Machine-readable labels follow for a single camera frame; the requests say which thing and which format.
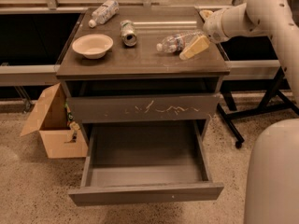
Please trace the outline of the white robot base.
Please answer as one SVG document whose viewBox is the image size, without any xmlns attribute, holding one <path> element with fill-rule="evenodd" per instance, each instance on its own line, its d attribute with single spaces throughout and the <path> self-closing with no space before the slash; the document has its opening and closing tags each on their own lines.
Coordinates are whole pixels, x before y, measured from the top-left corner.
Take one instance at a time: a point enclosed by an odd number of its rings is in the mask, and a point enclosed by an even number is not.
<svg viewBox="0 0 299 224">
<path fill-rule="evenodd" d="M 244 224 L 299 224 L 299 119 L 272 124 L 249 159 Z"/>
</svg>

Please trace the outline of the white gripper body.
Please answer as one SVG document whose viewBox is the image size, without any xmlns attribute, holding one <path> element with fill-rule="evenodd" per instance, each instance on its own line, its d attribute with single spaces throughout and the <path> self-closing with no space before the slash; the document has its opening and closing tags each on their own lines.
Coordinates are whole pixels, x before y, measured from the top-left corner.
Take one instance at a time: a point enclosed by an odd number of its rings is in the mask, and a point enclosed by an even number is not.
<svg viewBox="0 0 299 224">
<path fill-rule="evenodd" d="M 203 31 L 207 38 L 215 44 L 226 42 L 231 39 L 231 37 L 225 33 L 223 27 L 223 19 L 227 11 L 228 8 L 213 11 L 213 14 L 204 21 Z"/>
</svg>

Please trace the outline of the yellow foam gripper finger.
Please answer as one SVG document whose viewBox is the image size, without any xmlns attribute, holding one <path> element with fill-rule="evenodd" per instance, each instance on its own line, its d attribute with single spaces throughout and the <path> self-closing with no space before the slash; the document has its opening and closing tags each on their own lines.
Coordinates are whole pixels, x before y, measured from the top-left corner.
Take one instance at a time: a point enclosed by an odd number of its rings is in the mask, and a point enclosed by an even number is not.
<svg viewBox="0 0 299 224">
<path fill-rule="evenodd" d="M 196 35 L 187 47 L 179 54 L 181 60 L 189 60 L 193 56 L 206 50 L 210 45 L 209 39 L 205 35 Z"/>
<path fill-rule="evenodd" d="M 204 21 L 206 21 L 213 14 L 213 11 L 212 10 L 203 9 L 203 10 L 199 11 L 199 14 L 200 14 L 201 18 Z"/>
</svg>

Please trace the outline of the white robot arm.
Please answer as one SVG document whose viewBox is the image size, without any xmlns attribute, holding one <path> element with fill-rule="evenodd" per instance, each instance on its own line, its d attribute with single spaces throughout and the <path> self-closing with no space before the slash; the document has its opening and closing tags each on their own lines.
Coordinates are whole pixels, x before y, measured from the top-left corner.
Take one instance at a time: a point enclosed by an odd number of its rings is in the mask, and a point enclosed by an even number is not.
<svg viewBox="0 0 299 224">
<path fill-rule="evenodd" d="M 236 36 L 267 36 L 278 57 L 292 94 L 299 104 L 299 27 L 292 18 L 287 0 L 247 0 L 236 7 L 210 12 L 204 10 L 203 34 L 194 36 L 179 54 L 188 60 Z"/>
</svg>

